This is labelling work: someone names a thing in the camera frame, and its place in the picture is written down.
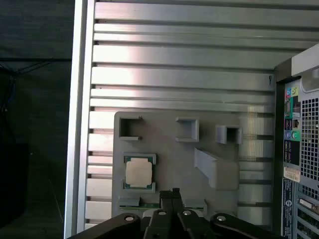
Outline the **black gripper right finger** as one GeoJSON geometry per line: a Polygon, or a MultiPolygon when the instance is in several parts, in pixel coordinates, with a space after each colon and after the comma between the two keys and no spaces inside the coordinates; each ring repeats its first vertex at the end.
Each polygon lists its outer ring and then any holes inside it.
{"type": "Polygon", "coordinates": [[[173,231],[183,239],[282,239],[281,235],[225,213],[209,220],[186,209],[179,188],[173,188],[173,231]]]}

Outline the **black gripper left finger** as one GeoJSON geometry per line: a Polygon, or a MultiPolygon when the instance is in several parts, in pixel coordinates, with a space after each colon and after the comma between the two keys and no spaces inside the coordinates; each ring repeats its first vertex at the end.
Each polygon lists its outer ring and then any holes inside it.
{"type": "Polygon", "coordinates": [[[163,239],[170,235],[173,191],[160,191],[160,208],[150,216],[122,213],[84,230],[72,239],[163,239]]]}

